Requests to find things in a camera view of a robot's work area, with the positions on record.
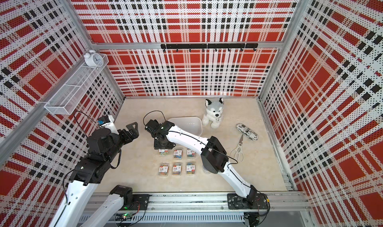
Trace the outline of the white plastic storage box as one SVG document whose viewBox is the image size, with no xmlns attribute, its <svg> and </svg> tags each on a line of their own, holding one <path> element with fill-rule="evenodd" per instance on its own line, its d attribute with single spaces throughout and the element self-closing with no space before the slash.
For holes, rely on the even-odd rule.
<svg viewBox="0 0 383 227">
<path fill-rule="evenodd" d="M 202 135 L 202 122 L 198 117 L 174 117 L 170 118 L 168 121 L 193 135 Z"/>
</svg>

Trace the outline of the square paper clip box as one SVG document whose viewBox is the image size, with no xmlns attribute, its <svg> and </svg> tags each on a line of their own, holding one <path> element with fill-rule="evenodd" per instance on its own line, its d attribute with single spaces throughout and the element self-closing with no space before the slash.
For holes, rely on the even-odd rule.
<svg viewBox="0 0 383 227">
<path fill-rule="evenodd" d="M 187 164 L 186 164 L 186 174 L 188 176 L 195 175 L 195 162 L 187 162 Z"/>
</svg>

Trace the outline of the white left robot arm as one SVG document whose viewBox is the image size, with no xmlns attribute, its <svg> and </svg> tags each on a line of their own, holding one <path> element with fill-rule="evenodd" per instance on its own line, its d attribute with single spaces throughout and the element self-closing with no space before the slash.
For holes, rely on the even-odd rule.
<svg viewBox="0 0 383 227">
<path fill-rule="evenodd" d="M 69 172 L 69 184 L 64 188 L 64 199 L 52 219 L 51 227 L 75 227 L 113 159 L 121 154 L 124 145 L 139 137 L 138 123 L 133 122 L 126 129 L 116 129 L 114 123 L 104 123 L 89 137 L 87 155 Z"/>
</svg>

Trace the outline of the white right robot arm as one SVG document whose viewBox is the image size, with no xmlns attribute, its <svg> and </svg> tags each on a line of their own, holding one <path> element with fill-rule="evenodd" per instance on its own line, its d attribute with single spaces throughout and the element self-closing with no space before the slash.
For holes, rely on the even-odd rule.
<svg viewBox="0 0 383 227">
<path fill-rule="evenodd" d="M 169 121 L 160 124 L 157 120 L 150 120 L 145 124 L 145 130 L 154 138 L 155 149 L 170 149 L 179 144 L 193 150 L 200 155 L 203 167 L 222 176 L 246 205 L 253 206 L 257 201 L 258 190 L 234 169 L 218 138 L 193 135 Z"/>
</svg>

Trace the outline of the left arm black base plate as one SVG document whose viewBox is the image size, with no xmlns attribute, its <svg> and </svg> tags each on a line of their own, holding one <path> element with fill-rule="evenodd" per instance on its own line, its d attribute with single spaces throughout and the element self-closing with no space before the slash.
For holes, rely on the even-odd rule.
<svg viewBox="0 0 383 227">
<path fill-rule="evenodd" d="M 129 197 L 128 201 L 123 204 L 121 211 L 137 211 L 146 210 L 149 204 L 149 194 L 134 194 Z"/>
</svg>

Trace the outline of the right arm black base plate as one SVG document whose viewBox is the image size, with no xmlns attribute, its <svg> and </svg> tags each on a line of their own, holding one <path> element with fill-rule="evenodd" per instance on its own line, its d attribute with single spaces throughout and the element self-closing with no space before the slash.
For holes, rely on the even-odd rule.
<svg viewBox="0 0 383 227">
<path fill-rule="evenodd" d="M 243 198 L 237 194 L 227 195 L 228 208 L 230 210 L 267 210 L 268 202 L 264 195 L 255 194 L 249 198 Z"/>
</svg>

